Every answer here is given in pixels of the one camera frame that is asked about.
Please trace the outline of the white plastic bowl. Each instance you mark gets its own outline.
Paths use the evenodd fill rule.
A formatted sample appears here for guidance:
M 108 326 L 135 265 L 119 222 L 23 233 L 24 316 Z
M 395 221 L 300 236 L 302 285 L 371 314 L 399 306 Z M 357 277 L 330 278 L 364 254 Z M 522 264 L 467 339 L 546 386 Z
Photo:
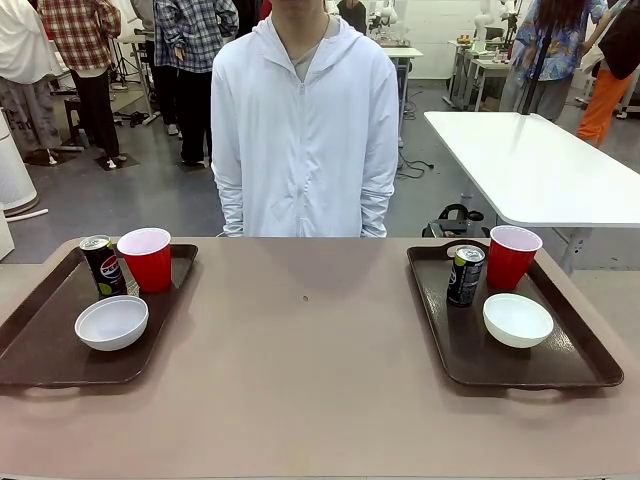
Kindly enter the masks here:
M 76 319 L 76 336 L 90 348 L 124 349 L 144 333 L 149 318 L 146 302 L 130 295 L 105 298 L 87 307 Z
M 484 302 L 482 313 L 491 336 L 512 348 L 534 347 L 554 329 L 550 313 L 539 303 L 521 295 L 492 295 Z

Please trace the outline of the person's left forearm white sleeve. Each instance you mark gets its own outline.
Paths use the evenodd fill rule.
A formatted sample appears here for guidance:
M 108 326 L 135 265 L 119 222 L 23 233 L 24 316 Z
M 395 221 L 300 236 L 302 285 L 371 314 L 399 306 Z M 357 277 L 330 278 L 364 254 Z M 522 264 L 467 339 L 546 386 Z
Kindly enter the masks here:
M 393 193 L 393 186 L 383 190 L 362 190 L 360 199 L 361 238 L 385 238 L 387 236 L 384 222 Z

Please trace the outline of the person's right forearm white sleeve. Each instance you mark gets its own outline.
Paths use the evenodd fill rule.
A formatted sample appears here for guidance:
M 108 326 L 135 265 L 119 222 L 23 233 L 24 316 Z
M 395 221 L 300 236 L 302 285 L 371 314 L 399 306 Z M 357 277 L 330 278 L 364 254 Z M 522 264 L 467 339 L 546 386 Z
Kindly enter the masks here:
M 227 237 L 242 237 L 244 217 L 241 181 L 215 173 L 215 182 L 225 220 L 223 232 Z

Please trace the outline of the person in white hoodie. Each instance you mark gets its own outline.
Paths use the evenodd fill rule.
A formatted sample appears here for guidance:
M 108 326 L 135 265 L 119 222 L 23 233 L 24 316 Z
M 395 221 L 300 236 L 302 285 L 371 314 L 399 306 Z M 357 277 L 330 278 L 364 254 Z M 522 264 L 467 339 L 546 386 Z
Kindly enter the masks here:
M 212 171 L 241 181 L 242 237 L 360 237 L 363 189 L 394 187 L 396 69 L 324 0 L 271 0 L 216 56 Z

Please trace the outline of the black can with green rim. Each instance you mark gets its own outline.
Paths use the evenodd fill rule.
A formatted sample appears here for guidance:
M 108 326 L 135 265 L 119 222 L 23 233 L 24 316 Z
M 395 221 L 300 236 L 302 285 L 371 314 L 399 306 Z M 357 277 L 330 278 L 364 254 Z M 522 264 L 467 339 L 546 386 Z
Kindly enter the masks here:
M 476 246 L 462 245 L 454 253 L 447 300 L 457 306 L 472 304 L 485 262 L 484 251 Z

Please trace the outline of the red plastic cup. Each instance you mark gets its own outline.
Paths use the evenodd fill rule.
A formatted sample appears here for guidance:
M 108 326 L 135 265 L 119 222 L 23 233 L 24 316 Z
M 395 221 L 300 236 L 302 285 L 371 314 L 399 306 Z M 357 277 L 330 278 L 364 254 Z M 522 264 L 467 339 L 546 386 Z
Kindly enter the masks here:
M 528 272 L 542 239 L 522 227 L 498 225 L 490 230 L 487 280 L 497 289 L 514 290 Z
M 171 235 L 156 228 L 140 228 L 126 233 L 117 242 L 139 289 L 145 293 L 158 293 L 171 284 Z

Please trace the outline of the brown plastic tray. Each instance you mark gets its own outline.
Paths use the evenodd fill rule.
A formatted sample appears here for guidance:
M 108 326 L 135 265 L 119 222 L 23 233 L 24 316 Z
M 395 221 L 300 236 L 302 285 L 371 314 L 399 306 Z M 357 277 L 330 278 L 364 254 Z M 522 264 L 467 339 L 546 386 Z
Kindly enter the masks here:
M 427 324 L 443 369 L 453 381 L 469 387 L 519 390 L 589 390 L 623 382 L 620 365 L 538 261 L 533 262 L 515 292 L 541 304 L 551 314 L 553 330 L 539 346 L 512 348 L 487 331 L 483 303 L 498 291 L 487 284 L 485 276 L 470 306 L 452 305 L 446 298 L 452 253 L 465 244 L 488 249 L 470 239 L 407 249 Z
M 170 252 L 172 285 L 160 293 L 140 292 L 124 258 L 118 258 L 128 293 L 147 303 L 149 319 L 132 345 L 99 352 L 74 332 L 76 318 L 101 297 L 84 255 L 73 247 L 0 325 L 0 389 L 118 385 L 136 379 L 184 293 L 198 247 L 173 244 Z

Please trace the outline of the black Pepsi can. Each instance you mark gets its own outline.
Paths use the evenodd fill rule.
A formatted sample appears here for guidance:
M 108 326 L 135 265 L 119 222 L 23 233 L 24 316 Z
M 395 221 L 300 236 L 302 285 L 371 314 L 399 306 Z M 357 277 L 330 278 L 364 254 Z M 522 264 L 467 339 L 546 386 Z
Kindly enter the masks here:
M 79 247 L 103 297 L 127 294 L 127 285 L 109 236 L 93 235 Z

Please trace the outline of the large white table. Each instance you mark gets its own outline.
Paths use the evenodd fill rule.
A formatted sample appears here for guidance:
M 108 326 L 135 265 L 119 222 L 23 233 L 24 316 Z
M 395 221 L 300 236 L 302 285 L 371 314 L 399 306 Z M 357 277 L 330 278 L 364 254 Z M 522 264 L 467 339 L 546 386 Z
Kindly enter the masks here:
M 640 174 L 537 114 L 427 111 L 426 121 L 505 222 L 567 228 L 570 273 L 598 228 L 640 229 Z

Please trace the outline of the white desk with clutter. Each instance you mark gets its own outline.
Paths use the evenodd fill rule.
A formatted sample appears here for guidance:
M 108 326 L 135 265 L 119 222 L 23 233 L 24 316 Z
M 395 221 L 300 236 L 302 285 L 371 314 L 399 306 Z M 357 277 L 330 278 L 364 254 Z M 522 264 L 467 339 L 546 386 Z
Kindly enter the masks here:
M 486 82 L 505 79 L 509 65 L 494 62 L 487 55 L 471 52 L 471 47 L 449 40 L 454 47 L 451 76 L 447 81 L 447 94 L 442 97 L 451 108 L 459 111 L 479 111 L 484 103 Z

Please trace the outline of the person in blue plaid shirt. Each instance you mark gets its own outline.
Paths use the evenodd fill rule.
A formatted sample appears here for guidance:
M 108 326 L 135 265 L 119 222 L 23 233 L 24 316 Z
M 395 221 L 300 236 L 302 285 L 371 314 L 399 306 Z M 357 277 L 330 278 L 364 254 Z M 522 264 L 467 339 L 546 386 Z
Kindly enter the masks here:
M 177 70 L 181 161 L 200 166 L 211 148 L 211 81 L 216 55 L 238 33 L 233 0 L 153 0 L 155 61 Z

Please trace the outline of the black stand pole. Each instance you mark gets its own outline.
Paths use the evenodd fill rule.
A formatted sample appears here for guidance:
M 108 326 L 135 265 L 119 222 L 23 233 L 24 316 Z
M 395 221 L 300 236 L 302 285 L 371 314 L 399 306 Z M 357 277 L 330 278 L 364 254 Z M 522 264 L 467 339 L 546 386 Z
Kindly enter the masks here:
M 523 58 L 522 63 L 528 63 L 528 70 L 525 72 L 527 87 L 523 114 L 529 114 L 531 111 L 531 103 L 551 43 L 556 19 L 555 0 L 539 0 L 536 16 L 526 20 L 522 25 L 523 32 L 518 34 L 517 39 L 527 48 L 527 59 Z

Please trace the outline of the black stool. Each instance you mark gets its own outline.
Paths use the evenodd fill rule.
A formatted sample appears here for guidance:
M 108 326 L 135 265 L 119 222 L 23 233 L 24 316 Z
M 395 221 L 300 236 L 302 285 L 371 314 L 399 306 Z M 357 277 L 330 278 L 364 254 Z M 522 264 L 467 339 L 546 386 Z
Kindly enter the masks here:
M 88 140 L 81 125 L 81 101 L 78 97 L 64 100 L 64 110 L 69 138 L 63 142 L 68 151 L 82 151 L 87 147 Z

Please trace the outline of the white tube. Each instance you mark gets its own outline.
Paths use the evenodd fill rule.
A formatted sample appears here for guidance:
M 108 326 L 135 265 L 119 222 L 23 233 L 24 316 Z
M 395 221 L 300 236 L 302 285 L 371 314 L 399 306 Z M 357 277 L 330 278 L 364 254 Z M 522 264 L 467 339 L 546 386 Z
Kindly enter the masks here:
M 14 216 L 10 216 L 6 218 L 6 221 L 8 223 L 14 223 L 14 222 L 18 222 L 18 221 L 24 221 L 24 220 L 28 220 L 31 218 L 36 218 L 36 217 L 40 217 L 43 215 L 46 215 L 49 213 L 48 209 L 41 209 L 41 210 L 37 210 L 37 211 L 31 211 L 28 213 L 24 213 L 24 214 L 20 214 L 20 215 L 14 215 Z

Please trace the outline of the white cylindrical appliance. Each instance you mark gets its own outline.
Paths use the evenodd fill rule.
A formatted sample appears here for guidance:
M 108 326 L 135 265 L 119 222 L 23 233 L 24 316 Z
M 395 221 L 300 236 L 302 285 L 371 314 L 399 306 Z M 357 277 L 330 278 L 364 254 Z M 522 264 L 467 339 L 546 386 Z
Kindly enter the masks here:
M 38 202 L 38 193 L 0 107 L 0 208 L 6 217 L 14 217 Z

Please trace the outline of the person in blue floral shirt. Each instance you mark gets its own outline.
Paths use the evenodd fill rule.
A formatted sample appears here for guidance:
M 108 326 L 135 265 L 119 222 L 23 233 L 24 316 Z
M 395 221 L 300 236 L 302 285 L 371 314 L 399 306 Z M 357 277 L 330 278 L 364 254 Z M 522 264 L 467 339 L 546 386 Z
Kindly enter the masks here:
M 499 110 L 522 112 L 537 78 L 530 111 L 557 121 L 576 68 L 610 20 L 607 0 L 532 0 L 514 40 Z

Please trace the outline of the person in orange trousers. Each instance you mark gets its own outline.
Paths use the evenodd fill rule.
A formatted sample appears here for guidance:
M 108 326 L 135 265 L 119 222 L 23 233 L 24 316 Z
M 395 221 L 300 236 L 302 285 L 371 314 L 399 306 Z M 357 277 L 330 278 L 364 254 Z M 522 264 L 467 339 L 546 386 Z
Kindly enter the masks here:
M 592 98 L 576 133 L 596 148 L 606 139 L 614 109 L 640 66 L 640 0 L 619 0 L 611 11 L 610 25 L 597 43 L 601 58 Z

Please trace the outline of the white box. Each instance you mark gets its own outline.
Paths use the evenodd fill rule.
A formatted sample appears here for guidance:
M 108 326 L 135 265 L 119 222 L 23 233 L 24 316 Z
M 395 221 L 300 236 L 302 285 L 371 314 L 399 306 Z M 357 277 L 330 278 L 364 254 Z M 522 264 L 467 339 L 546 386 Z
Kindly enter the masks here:
M 0 203 L 0 261 L 7 257 L 15 249 L 8 221 Z

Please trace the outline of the person in red plaid shirt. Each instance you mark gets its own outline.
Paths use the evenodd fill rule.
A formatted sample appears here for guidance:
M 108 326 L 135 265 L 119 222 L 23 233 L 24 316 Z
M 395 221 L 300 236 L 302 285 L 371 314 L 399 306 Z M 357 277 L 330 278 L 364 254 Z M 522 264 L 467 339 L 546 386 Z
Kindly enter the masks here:
M 111 109 L 109 41 L 121 33 L 121 14 L 110 0 L 38 0 L 38 11 L 65 65 L 70 69 L 96 145 L 115 169 L 120 153 Z

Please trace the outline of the person in white shirt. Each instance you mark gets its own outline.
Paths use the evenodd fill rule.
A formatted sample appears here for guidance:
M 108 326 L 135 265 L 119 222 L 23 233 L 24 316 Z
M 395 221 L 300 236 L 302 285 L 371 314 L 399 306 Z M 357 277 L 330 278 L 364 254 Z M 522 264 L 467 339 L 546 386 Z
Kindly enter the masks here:
M 23 156 L 37 151 L 55 165 L 61 146 L 50 82 L 62 74 L 29 0 L 0 0 L 0 108 Z

